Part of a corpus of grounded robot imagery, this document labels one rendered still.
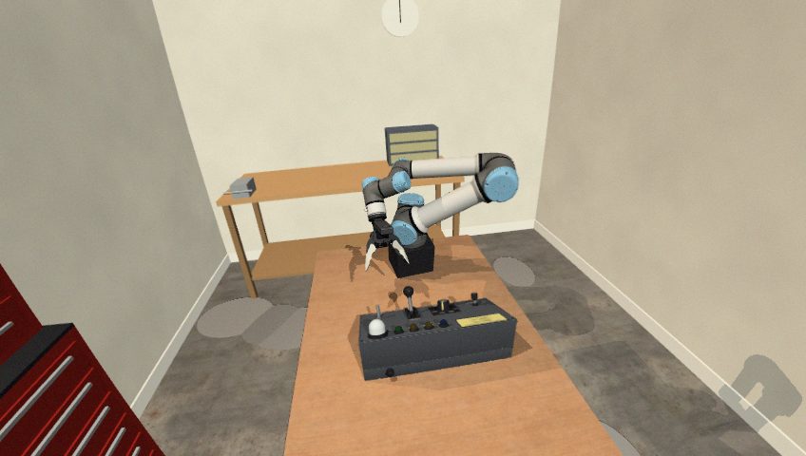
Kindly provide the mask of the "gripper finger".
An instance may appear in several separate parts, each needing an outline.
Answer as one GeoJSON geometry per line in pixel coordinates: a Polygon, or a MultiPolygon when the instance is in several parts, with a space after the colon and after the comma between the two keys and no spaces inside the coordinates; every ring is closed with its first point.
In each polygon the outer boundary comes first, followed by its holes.
{"type": "Polygon", "coordinates": [[[374,253],[375,249],[376,248],[374,246],[373,235],[371,235],[371,237],[369,238],[369,240],[367,242],[365,270],[368,270],[368,268],[370,266],[370,260],[372,259],[372,253],[374,253]]]}
{"type": "Polygon", "coordinates": [[[401,244],[400,239],[395,234],[392,234],[392,236],[393,236],[392,237],[392,243],[391,243],[392,247],[395,249],[395,251],[398,254],[401,254],[403,256],[404,260],[409,264],[408,258],[406,256],[406,253],[404,251],[404,248],[403,248],[403,246],[401,244]]]}

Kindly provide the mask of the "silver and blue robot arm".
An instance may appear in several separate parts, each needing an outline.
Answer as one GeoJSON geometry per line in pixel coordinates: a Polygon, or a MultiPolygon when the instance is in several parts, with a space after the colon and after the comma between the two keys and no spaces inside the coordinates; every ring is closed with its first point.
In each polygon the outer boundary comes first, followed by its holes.
{"type": "Polygon", "coordinates": [[[417,161],[400,158],[393,164],[388,177],[363,180],[365,212],[368,217],[387,214],[384,199],[409,190],[411,179],[473,176],[472,181],[426,205],[418,194],[402,194],[397,199],[397,210],[391,224],[386,220],[374,221],[374,228],[381,235],[395,234],[404,248],[420,247],[427,240],[430,226],[480,202],[504,202],[516,194],[519,178],[515,163],[504,155],[478,153],[473,157],[417,161]]]}

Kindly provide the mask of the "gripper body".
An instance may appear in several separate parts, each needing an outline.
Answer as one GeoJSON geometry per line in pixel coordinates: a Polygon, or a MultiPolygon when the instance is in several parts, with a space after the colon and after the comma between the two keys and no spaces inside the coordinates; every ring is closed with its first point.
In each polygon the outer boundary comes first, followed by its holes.
{"type": "MultiPolygon", "coordinates": [[[[387,216],[384,213],[373,214],[373,215],[368,217],[369,222],[371,222],[372,225],[373,225],[373,228],[374,228],[374,221],[384,220],[386,218],[387,218],[387,216]]],[[[371,237],[371,235],[373,235],[374,246],[376,245],[375,248],[388,247],[388,245],[390,245],[390,241],[392,240],[392,237],[393,237],[392,234],[381,235],[375,228],[371,232],[370,237],[371,237]]]]}

